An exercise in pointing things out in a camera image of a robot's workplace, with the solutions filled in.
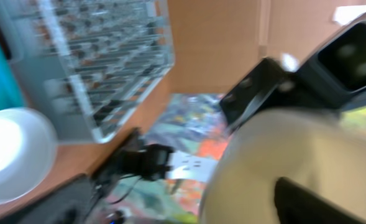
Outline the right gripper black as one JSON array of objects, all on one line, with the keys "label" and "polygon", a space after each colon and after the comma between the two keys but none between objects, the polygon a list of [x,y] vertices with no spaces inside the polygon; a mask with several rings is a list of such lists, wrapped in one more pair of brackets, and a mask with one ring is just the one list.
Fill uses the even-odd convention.
[{"label": "right gripper black", "polygon": [[255,114],[272,108],[338,114],[321,95],[296,73],[287,72],[272,58],[263,58],[220,100],[219,106],[230,131],[239,129]]}]

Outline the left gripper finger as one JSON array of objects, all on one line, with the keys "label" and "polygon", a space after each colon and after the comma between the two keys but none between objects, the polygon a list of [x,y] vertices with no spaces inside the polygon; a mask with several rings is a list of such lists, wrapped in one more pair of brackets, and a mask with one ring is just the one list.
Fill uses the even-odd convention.
[{"label": "left gripper finger", "polygon": [[274,204],[281,224],[366,224],[286,177],[275,183]]}]

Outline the white paper cup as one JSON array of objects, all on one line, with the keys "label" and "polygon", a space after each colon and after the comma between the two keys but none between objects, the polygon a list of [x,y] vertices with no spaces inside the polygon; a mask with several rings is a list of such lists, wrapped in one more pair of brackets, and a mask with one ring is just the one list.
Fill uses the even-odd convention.
[{"label": "white paper cup", "polygon": [[307,193],[366,223],[366,138],[329,115],[267,110],[233,135],[204,191],[200,223],[326,223]]}]

